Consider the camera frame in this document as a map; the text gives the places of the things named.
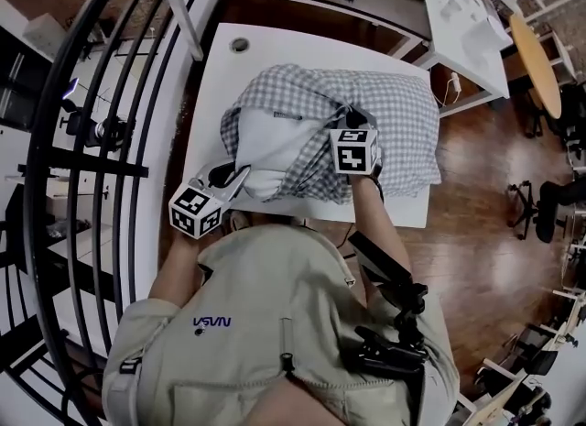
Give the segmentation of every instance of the checkered shirt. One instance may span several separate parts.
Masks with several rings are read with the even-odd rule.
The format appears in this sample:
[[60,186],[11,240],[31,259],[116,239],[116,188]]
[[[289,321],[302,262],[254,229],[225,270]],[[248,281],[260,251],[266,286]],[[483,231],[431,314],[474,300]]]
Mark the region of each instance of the checkered shirt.
[[433,94],[417,76],[370,71],[306,70],[295,64],[262,71],[222,118],[222,141],[236,157],[242,108],[272,110],[286,116],[325,121],[286,170],[277,192],[286,196],[347,204],[352,191],[346,175],[336,173],[330,129],[360,107],[377,119],[378,145],[384,150],[379,181],[385,196],[413,196],[440,183],[435,158],[440,117]]

